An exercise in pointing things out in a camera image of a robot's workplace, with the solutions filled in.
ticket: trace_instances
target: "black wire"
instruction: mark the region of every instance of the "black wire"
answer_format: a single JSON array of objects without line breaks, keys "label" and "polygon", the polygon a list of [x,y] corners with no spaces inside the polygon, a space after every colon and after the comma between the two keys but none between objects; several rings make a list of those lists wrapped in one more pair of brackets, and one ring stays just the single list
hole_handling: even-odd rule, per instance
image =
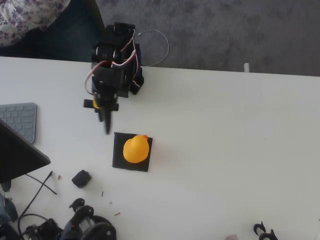
[{"label": "black wire", "polygon": [[20,229],[20,221],[21,221],[21,219],[22,219],[22,218],[27,217],[27,216],[36,216],[36,217],[39,217],[39,218],[44,219],[46,222],[47,222],[47,221],[49,221],[49,220],[48,220],[47,218],[45,218],[44,216],[41,216],[41,215],[39,215],[39,214],[35,214],[35,213],[27,213],[27,214],[25,214],[25,215],[21,216],[21,217],[18,219],[18,231],[19,231],[20,239],[21,239],[21,240],[23,240],[23,239],[24,239],[24,235],[25,235],[25,234],[27,234],[27,233],[31,232],[32,230],[36,230],[36,229],[41,228],[41,226],[37,226],[37,227],[33,227],[33,228],[28,229],[28,230],[24,231],[23,233],[21,233],[21,229]]},{"label": "black wire", "polygon": [[[43,183],[42,181],[40,181],[40,180],[38,180],[38,179],[36,179],[35,177],[33,177],[33,176],[30,176],[29,174],[26,174],[28,177],[30,177],[30,178],[32,178],[32,179],[34,179],[34,180],[36,180],[37,182],[39,182],[39,183]],[[55,191],[53,191],[50,187],[48,187],[47,185],[45,185],[45,184],[43,184],[47,189],[49,189],[51,192],[53,192],[55,195],[58,195]]]},{"label": "black wire", "polygon": [[23,235],[20,229],[20,220],[25,217],[25,216],[36,216],[36,214],[33,213],[29,213],[29,214],[25,214],[26,211],[29,209],[30,205],[34,202],[34,200],[36,199],[36,197],[38,196],[39,192],[41,191],[42,187],[44,186],[45,182],[51,177],[52,175],[52,171],[49,173],[49,175],[46,177],[46,179],[43,181],[43,183],[41,184],[41,187],[39,188],[38,192],[35,194],[35,196],[33,197],[33,199],[31,200],[31,202],[28,204],[28,206],[26,206],[26,208],[24,209],[24,211],[21,213],[20,217],[18,218],[18,231],[20,234],[20,237],[23,239]]}]

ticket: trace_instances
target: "wire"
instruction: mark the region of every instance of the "wire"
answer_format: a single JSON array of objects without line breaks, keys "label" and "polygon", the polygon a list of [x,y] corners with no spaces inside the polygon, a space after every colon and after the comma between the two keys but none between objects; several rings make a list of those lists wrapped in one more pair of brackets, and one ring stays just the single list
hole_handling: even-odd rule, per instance
[{"label": "wire", "polygon": [[26,211],[29,209],[30,205],[34,202],[34,200],[36,199],[36,197],[38,196],[39,192],[41,191],[42,187],[44,186],[45,182],[51,177],[52,175],[52,171],[49,173],[49,175],[46,177],[46,179],[43,181],[43,183],[41,184],[41,187],[39,188],[38,192],[35,194],[35,196],[33,197],[33,199],[31,200],[31,202],[28,204],[28,206],[26,206],[26,208],[24,209],[24,211],[21,213],[20,217],[18,218],[18,220],[20,220],[21,218],[24,217],[24,214],[26,213]]},{"label": "wire", "polygon": [[[34,180],[36,180],[37,182],[39,182],[39,183],[43,183],[42,181],[40,181],[40,180],[38,180],[38,179],[36,179],[35,177],[33,177],[33,176],[30,176],[29,174],[26,174],[28,177],[30,177],[30,178],[32,178],[32,179],[34,179]],[[55,195],[58,195],[55,191],[53,191],[50,187],[48,187],[47,185],[45,185],[45,184],[43,184],[47,189],[49,189],[51,192],[53,192]]]},{"label": "wire", "polygon": [[132,34],[130,41],[121,49],[121,51],[123,51],[131,43],[131,41],[134,39],[135,32],[136,32],[136,30],[133,29],[133,34]]},{"label": "wire", "polygon": [[125,62],[120,63],[120,64],[116,63],[115,61],[112,61],[111,68],[113,67],[113,65],[116,65],[116,66],[119,66],[119,67],[126,65],[128,62],[130,62],[134,58],[135,54],[136,54],[136,49],[134,49],[132,51],[130,57]]},{"label": "wire", "polygon": [[21,221],[22,218],[27,217],[27,216],[36,216],[36,217],[44,219],[47,222],[49,221],[44,216],[41,216],[41,215],[35,214],[35,213],[27,213],[27,214],[23,215],[21,218],[18,219],[18,231],[19,231],[19,234],[20,234],[20,239],[22,239],[22,240],[24,239],[24,235],[27,234],[28,232],[31,232],[32,230],[41,228],[40,226],[37,226],[37,227],[31,228],[31,229],[28,229],[28,230],[26,230],[24,232],[21,232],[20,221]]},{"label": "wire", "polygon": [[145,65],[145,66],[147,66],[147,67],[152,67],[152,66],[158,65],[159,63],[161,63],[163,60],[165,60],[165,59],[167,58],[167,56],[168,56],[168,54],[169,54],[169,41],[168,41],[168,38],[166,37],[166,35],[164,35],[162,32],[160,32],[160,31],[158,31],[158,30],[156,30],[156,29],[149,29],[149,30],[140,32],[140,33],[138,33],[138,36],[141,36],[142,34],[144,34],[144,33],[146,33],[146,32],[149,32],[149,31],[156,31],[156,32],[162,34],[162,35],[164,36],[166,42],[167,42],[167,45],[168,45],[168,50],[167,50],[166,55],[164,56],[164,58],[162,58],[162,59],[161,59],[160,61],[158,61],[157,63],[151,64],[151,65]]},{"label": "wire", "polygon": [[89,78],[90,78],[91,75],[95,72],[95,70],[97,70],[97,68],[99,68],[99,67],[100,67],[102,64],[104,64],[104,63],[108,63],[108,61],[103,60],[103,61],[99,62],[97,65],[95,65],[95,66],[90,70],[90,72],[89,72],[88,75],[86,76],[86,78],[85,78],[85,80],[84,80],[84,89],[86,90],[86,92],[87,92],[88,94],[93,95],[93,93],[90,92],[90,91],[87,89],[87,82],[88,82]]},{"label": "wire", "polygon": [[136,70],[135,70],[135,74],[133,76],[133,79],[135,79],[137,74],[138,74],[138,72],[139,72],[139,60],[138,60],[138,53],[137,53],[137,50],[136,50],[135,40],[134,39],[133,39],[133,48],[135,50],[135,59],[136,59]]},{"label": "wire", "polygon": [[[123,51],[131,42],[133,42],[133,48],[134,50],[132,51],[131,55],[129,58],[127,58],[123,63],[116,63],[115,61],[112,61],[111,62],[111,68],[115,65],[115,66],[118,66],[118,67],[122,67],[124,65],[126,65],[128,62],[130,62],[134,57],[136,57],[136,65],[137,65],[137,68],[136,68],[136,71],[135,71],[135,74],[134,74],[134,77],[136,77],[136,74],[139,70],[139,62],[138,62],[138,56],[137,56],[137,50],[136,50],[136,47],[135,47],[135,40],[134,40],[134,37],[135,37],[135,32],[136,30],[133,29],[133,34],[132,34],[132,37],[130,39],[130,41],[121,49],[121,51]],[[89,91],[88,88],[87,88],[87,84],[88,84],[88,80],[89,78],[91,77],[91,75],[97,70],[97,68],[99,68],[103,63],[109,63],[109,61],[106,61],[106,60],[103,60],[101,62],[99,62],[97,65],[95,65],[88,73],[88,75],[86,76],[85,80],[84,80],[84,89],[86,90],[86,92],[90,95],[94,95],[93,92]]]}]

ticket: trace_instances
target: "floor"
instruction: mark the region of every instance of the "floor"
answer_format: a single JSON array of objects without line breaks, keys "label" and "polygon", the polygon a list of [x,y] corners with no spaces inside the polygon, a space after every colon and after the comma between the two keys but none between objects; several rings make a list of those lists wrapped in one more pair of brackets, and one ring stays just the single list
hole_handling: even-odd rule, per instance
[{"label": "floor", "polygon": [[[318,0],[96,0],[105,25],[156,29],[170,43],[158,67],[320,76]],[[158,62],[167,42],[136,36],[142,63]]]}]

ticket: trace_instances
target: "keyboard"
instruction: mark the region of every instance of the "keyboard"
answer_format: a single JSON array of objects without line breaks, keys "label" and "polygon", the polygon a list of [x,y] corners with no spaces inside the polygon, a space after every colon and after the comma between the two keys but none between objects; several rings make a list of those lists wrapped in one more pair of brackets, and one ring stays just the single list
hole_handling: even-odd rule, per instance
[{"label": "keyboard", "polygon": [[35,140],[36,115],[37,105],[33,102],[0,105],[0,119],[30,143]]}]

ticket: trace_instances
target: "yellow component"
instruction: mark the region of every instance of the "yellow component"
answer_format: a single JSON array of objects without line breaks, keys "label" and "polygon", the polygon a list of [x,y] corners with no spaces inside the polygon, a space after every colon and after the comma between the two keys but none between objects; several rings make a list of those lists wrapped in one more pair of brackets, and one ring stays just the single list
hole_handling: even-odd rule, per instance
[{"label": "yellow component", "polygon": [[95,97],[93,97],[93,107],[95,108],[95,109],[99,109],[100,107],[98,107],[98,105],[97,105],[97,103],[96,103],[96,100],[95,100]]},{"label": "yellow component", "polygon": [[137,135],[127,140],[123,146],[123,156],[129,163],[137,164],[148,157],[149,143],[146,135]]}]

